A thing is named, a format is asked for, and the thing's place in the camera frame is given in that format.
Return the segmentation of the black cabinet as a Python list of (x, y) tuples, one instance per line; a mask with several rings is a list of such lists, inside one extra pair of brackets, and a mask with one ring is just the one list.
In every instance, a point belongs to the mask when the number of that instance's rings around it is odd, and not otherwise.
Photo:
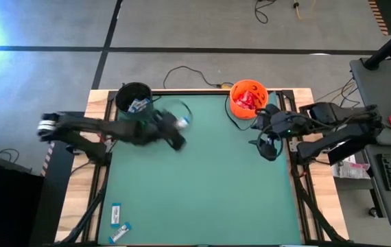
[(28, 247), (44, 178), (0, 159), (0, 247)]

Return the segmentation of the black plastic bucket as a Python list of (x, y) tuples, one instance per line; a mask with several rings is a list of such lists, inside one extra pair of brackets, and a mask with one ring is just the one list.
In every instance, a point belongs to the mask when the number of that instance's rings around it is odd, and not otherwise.
[[(148, 98), (150, 103), (137, 113), (128, 113), (127, 109), (134, 99)], [(119, 111), (120, 119), (147, 121), (151, 118), (154, 110), (152, 90), (151, 88), (141, 82), (130, 82), (124, 84), (115, 96), (115, 105)]]

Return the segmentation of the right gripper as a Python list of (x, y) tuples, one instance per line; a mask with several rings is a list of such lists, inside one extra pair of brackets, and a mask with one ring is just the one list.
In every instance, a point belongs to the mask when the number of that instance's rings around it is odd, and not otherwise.
[[(267, 104), (265, 107), (265, 113), (260, 112), (257, 115), (254, 123), (255, 130), (262, 130), (264, 134), (275, 136), (279, 134), (281, 137), (288, 137), (289, 130), (287, 119), (289, 114), (281, 112), (275, 104)], [(274, 147), (274, 143), (271, 139), (257, 139), (248, 142), (250, 145), (254, 145), (257, 148), (258, 153), (267, 161), (275, 161), (278, 157), (278, 151)]]

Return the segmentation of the grey desk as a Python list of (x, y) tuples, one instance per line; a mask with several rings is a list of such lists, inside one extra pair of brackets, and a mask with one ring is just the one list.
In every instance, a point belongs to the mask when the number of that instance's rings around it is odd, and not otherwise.
[[(359, 94), (363, 104), (377, 105), (377, 110), (382, 116), (382, 123), (389, 126), (391, 115), (391, 60), (385, 60), (376, 70), (368, 70), (362, 60), (350, 61), (351, 72), (357, 83)], [(386, 178), (383, 174), (382, 164), (379, 162), (380, 154), (391, 155), (391, 130), (385, 128), (377, 137), (375, 144), (367, 145), (364, 153), (373, 174), (373, 188), (377, 196), (380, 210), (391, 225), (391, 191), (387, 190)]]

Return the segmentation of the orange halloween bucket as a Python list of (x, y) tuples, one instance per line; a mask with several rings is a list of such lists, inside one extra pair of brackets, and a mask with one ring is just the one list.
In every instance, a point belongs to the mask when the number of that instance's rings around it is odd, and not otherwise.
[[(242, 95), (246, 91), (252, 91), (257, 96), (253, 110), (240, 108), (235, 103), (235, 100), (242, 98)], [(269, 99), (270, 96), (267, 89), (260, 82), (251, 79), (240, 80), (233, 84), (233, 87), (226, 96), (224, 103), (226, 116), (238, 130), (247, 130), (250, 126), (241, 128), (235, 119), (254, 121), (257, 118), (258, 112), (269, 103)]]

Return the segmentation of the clear plastic bag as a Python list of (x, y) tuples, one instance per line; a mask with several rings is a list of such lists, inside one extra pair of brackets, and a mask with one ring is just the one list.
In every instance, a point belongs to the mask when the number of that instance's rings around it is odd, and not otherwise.
[(364, 161), (359, 161), (355, 155), (351, 155), (339, 163), (331, 166), (333, 177), (349, 179), (366, 179), (370, 180), (368, 170), (370, 165)]

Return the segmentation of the black pole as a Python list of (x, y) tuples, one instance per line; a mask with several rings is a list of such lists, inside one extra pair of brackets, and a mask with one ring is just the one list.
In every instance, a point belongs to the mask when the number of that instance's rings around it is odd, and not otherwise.
[(381, 62), (391, 56), (391, 39), (376, 51), (367, 60), (361, 59), (363, 66), (368, 70), (377, 70)]

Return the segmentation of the wooden table border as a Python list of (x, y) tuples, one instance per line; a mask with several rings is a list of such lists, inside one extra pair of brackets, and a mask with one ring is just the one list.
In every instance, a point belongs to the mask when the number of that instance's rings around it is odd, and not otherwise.
[[(310, 88), (292, 89), (269, 89), (270, 93), (277, 93), (275, 99), (281, 108), (297, 110), (299, 106), (314, 103)], [(113, 98), (116, 90), (92, 90), (89, 93), (85, 115), (93, 118), (116, 118), (116, 106)], [(296, 170), (301, 175), (300, 181), (307, 191), (308, 196), (325, 216), (327, 222), (334, 228), (338, 235), (348, 239), (348, 231), (344, 220), (340, 198), (337, 193), (332, 168), (326, 163), (328, 156), (321, 154), (318, 162), (309, 167), (298, 166)], [(72, 169), (75, 173), (71, 175), (67, 185), (67, 192), (60, 216), (56, 240), (64, 239), (73, 227), (84, 215), (88, 205), (95, 198), (97, 190), (102, 187), (107, 169), (105, 167), (94, 167), (89, 164), (84, 166), (86, 156), (81, 154), (74, 158)], [(310, 208), (303, 202), (296, 200), (298, 215), (304, 215), (307, 223), (300, 226), (303, 237), (309, 239), (327, 240), (330, 238), (320, 225), (319, 221), (313, 218)]]

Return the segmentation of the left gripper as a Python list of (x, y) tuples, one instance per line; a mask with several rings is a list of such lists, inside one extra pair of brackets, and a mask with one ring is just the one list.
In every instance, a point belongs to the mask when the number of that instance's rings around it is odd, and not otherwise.
[[(149, 136), (150, 142), (164, 140), (175, 151), (179, 151), (184, 147), (186, 139), (179, 133), (180, 127), (175, 115), (168, 110), (154, 110), (150, 121), (154, 127), (153, 133)], [(165, 133), (166, 126), (168, 132), (177, 133), (167, 136)]]

